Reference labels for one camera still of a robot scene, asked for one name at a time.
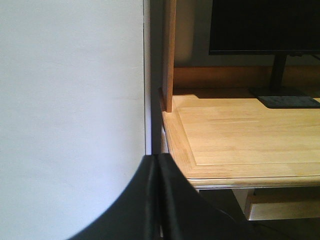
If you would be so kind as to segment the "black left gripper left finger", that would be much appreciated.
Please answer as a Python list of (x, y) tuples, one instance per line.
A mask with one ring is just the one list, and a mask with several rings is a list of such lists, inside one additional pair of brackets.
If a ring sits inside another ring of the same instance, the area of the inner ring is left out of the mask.
[(72, 240), (154, 240), (157, 237), (158, 162), (145, 155), (116, 201)]

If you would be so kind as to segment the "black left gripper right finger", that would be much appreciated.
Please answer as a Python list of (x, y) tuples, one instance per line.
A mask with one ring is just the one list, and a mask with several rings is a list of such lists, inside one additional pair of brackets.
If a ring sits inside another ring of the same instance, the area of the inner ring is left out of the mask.
[(172, 156), (157, 156), (163, 237), (166, 240), (253, 240), (255, 233), (209, 204), (184, 177)]

